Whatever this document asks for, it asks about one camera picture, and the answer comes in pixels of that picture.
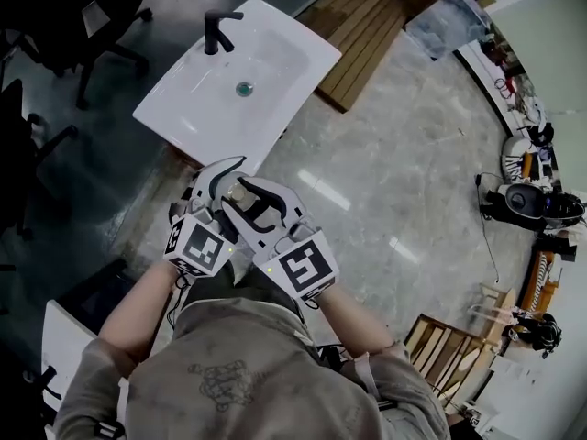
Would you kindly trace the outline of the person's left forearm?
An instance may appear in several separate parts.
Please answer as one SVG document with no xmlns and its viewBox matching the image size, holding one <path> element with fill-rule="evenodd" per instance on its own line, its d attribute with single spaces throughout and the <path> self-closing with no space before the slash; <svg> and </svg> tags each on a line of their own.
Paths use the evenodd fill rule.
<svg viewBox="0 0 587 440">
<path fill-rule="evenodd" d="M 134 365 L 149 354 L 172 296 L 178 270 L 168 261 L 152 264 L 108 315 L 98 338 L 121 351 Z"/>
</svg>

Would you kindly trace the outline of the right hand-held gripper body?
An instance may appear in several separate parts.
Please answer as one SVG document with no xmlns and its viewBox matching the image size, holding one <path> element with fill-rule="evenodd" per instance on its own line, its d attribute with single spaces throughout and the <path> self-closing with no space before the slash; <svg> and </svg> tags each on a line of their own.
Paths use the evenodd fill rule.
<svg viewBox="0 0 587 440">
<path fill-rule="evenodd" d="M 253 263 L 293 299 L 314 300 L 338 280 L 339 268 L 326 236 L 309 220 L 300 220 L 262 251 Z"/>
</svg>

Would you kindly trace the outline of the person's dark shorts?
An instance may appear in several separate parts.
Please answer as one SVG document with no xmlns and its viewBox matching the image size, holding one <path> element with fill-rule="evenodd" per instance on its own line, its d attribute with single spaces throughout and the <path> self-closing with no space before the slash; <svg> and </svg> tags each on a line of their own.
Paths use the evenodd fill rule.
<svg viewBox="0 0 587 440">
<path fill-rule="evenodd" d="M 244 277 L 236 282 L 234 267 L 230 261 L 214 277 L 196 280 L 183 305 L 203 300 L 235 298 L 277 304 L 300 315 L 295 300 L 257 267 L 247 270 Z"/>
</svg>

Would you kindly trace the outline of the black office chair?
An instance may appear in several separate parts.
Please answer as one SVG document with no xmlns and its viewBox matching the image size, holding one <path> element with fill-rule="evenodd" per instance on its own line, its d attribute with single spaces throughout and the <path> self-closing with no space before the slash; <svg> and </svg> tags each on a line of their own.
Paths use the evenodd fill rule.
<svg viewBox="0 0 587 440">
<path fill-rule="evenodd" d="M 32 127 L 39 126 L 41 118 L 34 113 L 23 116 L 23 96 L 19 79 L 0 92 L 0 236 L 15 228 L 23 240 L 29 241 L 32 231 L 25 227 L 28 196 L 33 187 L 42 185 L 37 168 L 61 142 L 76 138 L 78 129 L 69 125 L 37 146 Z"/>
<path fill-rule="evenodd" d="M 87 108 L 85 92 L 94 65 L 111 52 L 133 61 L 139 75 L 148 60 L 118 41 L 137 21 L 153 14 L 143 0 L 0 0 L 0 30 L 17 33 L 16 44 L 37 64 L 61 77 L 82 69 L 75 104 Z"/>
</svg>

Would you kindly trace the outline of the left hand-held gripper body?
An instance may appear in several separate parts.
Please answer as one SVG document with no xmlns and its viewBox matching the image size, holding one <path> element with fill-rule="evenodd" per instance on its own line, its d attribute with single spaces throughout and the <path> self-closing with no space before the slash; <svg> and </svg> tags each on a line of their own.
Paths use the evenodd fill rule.
<svg viewBox="0 0 587 440">
<path fill-rule="evenodd" d="M 163 258 L 194 277 L 214 277 L 232 257 L 237 234 L 221 210 L 186 189 L 169 209 L 171 232 Z"/>
</svg>

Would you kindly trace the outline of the stack of wooden frames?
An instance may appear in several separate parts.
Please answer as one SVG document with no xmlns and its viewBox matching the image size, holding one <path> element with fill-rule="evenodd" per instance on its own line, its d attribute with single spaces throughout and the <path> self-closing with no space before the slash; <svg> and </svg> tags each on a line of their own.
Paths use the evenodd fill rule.
<svg viewBox="0 0 587 440">
<path fill-rule="evenodd" d="M 404 344 L 446 413 L 471 399 L 499 346 L 486 338 L 425 314 L 415 320 Z"/>
</svg>

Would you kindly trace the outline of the black washbasin stand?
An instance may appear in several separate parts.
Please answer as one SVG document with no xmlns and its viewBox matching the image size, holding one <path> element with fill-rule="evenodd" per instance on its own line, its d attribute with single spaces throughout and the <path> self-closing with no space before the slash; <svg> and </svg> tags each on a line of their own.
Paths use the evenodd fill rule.
<svg viewBox="0 0 587 440">
<path fill-rule="evenodd" d="M 57 299 L 77 322 L 97 335 L 108 315 L 134 286 L 125 274 L 127 262 L 117 258 Z"/>
</svg>

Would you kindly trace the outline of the white striped bag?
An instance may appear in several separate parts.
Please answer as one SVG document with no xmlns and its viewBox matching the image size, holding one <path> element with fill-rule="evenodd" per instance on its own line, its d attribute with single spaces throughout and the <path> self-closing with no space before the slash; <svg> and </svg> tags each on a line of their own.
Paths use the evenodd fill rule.
<svg viewBox="0 0 587 440">
<path fill-rule="evenodd" d="M 501 170 L 507 182 L 521 181 L 524 159 L 532 148 L 531 141 L 526 137 L 509 137 L 502 146 Z"/>
</svg>

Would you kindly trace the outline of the white low ledge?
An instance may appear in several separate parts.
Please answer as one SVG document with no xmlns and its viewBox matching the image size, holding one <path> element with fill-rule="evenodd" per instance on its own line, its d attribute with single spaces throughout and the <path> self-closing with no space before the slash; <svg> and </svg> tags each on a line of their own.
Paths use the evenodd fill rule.
<svg viewBox="0 0 587 440">
<path fill-rule="evenodd" d="M 510 138 L 513 133 L 510 129 L 509 124 L 506 122 L 501 110 L 499 109 L 498 105 L 496 104 L 496 102 L 493 100 L 490 92 L 487 90 L 485 84 L 483 83 L 482 79 L 478 76 L 477 72 L 471 67 L 471 65 L 469 64 L 469 62 L 465 59 L 465 57 L 460 53 L 459 50 L 455 50 L 453 52 L 453 55 L 455 56 L 455 58 L 459 61 L 459 63 L 462 65 L 462 67 L 465 69 L 465 71 L 469 74 L 469 76 L 472 78 L 472 80 L 474 81 L 474 83 L 476 84 L 476 86 L 478 87 L 478 89 L 481 91 L 482 95 L 484 96 L 486 102 L 489 104 L 489 106 L 491 107 L 491 109 L 493 110 L 493 113 L 495 114 L 496 118 L 498 119 L 498 121 L 500 122 L 503 131 L 505 133 L 505 135 Z"/>
</svg>

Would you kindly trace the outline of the clear plastic storage bin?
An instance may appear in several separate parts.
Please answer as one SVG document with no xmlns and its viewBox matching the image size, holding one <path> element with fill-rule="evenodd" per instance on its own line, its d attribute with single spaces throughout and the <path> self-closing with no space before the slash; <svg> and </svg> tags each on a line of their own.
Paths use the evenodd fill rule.
<svg viewBox="0 0 587 440">
<path fill-rule="evenodd" d="M 432 0 L 404 26 L 406 35 L 432 60 L 483 38 L 491 19 L 476 0 Z"/>
</svg>

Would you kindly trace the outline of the black washbasin faucet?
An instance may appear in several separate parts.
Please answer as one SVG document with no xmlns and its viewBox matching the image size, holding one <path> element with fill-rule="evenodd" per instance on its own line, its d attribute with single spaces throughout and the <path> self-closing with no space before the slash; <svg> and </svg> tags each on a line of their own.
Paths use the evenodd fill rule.
<svg viewBox="0 0 587 440">
<path fill-rule="evenodd" d="M 31 370 L 24 370 L 22 372 L 22 378 L 28 385 L 28 390 L 31 394 L 42 395 L 46 391 L 49 395 L 57 400 L 61 400 L 61 395 L 49 388 L 49 383 L 57 375 L 57 371 L 54 367 L 48 366 L 45 371 L 41 374 L 36 374 Z"/>
</svg>

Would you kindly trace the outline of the white sink basin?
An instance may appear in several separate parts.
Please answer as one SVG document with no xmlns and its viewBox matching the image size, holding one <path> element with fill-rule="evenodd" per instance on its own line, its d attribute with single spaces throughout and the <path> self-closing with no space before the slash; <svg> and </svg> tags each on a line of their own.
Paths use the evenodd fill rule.
<svg viewBox="0 0 587 440">
<path fill-rule="evenodd" d="M 199 39 L 137 106 L 136 120 L 156 131 L 170 124 L 288 127 L 341 54 L 262 0 L 247 0 L 238 11 L 242 20 L 219 25 L 235 49 L 206 55 Z M 241 82 L 254 85 L 250 96 L 236 94 Z"/>
</svg>

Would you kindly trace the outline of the white washbasin on black stand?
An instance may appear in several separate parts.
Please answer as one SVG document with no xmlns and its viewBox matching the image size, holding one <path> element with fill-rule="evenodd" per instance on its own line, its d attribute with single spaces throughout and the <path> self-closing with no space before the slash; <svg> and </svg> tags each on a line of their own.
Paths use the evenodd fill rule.
<svg viewBox="0 0 587 440">
<path fill-rule="evenodd" d="M 57 413 L 58 440 L 127 440 L 129 378 L 137 366 L 108 328 L 96 335 L 56 301 L 47 303 L 41 368 L 50 380 L 43 400 Z"/>
</svg>

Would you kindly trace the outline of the person's grey t-shirt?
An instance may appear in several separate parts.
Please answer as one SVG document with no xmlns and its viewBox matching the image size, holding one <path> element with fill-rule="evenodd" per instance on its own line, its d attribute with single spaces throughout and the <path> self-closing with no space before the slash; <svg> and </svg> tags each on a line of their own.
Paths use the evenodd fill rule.
<svg viewBox="0 0 587 440">
<path fill-rule="evenodd" d="M 127 440 L 449 440 L 404 345 L 323 366 L 300 319 L 247 299 L 197 302 L 129 378 Z"/>
</svg>

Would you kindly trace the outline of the small clear plastic vial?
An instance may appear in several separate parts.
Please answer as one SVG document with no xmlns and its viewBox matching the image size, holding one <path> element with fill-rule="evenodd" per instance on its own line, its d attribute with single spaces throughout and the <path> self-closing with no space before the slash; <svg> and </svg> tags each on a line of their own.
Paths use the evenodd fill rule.
<svg viewBox="0 0 587 440">
<path fill-rule="evenodd" d="M 252 221 L 258 220 L 267 210 L 260 198 L 238 181 L 228 188 L 227 200 Z"/>
</svg>

